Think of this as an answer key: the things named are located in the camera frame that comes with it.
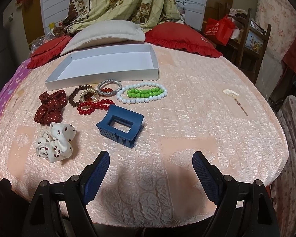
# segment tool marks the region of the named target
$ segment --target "white pillow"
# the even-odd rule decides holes
[[[95,23],[77,33],[60,55],[90,46],[122,42],[125,40],[145,41],[142,28],[126,20],[108,20]]]

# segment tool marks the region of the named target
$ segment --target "scrunchie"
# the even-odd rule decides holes
[[[36,111],[34,121],[43,125],[50,125],[51,122],[60,123],[62,121],[61,109],[67,104],[65,91],[59,90],[53,94],[44,92],[39,99],[42,105]]]

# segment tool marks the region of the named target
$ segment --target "brown beaded bracelet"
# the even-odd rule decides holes
[[[79,107],[79,104],[82,102],[81,100],[74,102],[73,98],[78,94],[79,91],[87,89],[87,88],[92,88],[92,86],[79,86],[78,88],[76,88],[71,95],[69,95],[69,103],[72,107]]]

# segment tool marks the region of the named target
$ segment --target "silver bracelet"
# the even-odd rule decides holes
[[[113,92],[102,92],[101,87],[105,84],[116,84],[116,85],[118,85],[118,88],[116,90],[114,90]],[[107,80],[103,81],[102,83],[99,83],[99,85],[96,88],[98,94],[101,96],[116,95],[116,93],[119,92],[121,89],[122,89],[122,84],[114,79],[107,79]]]

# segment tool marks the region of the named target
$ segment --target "red shopping bag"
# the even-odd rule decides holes
[[[228,20],[227,15],[220,21],[209,18],[204,35],[216,44],[226,45],[234,28],[235,24]]]

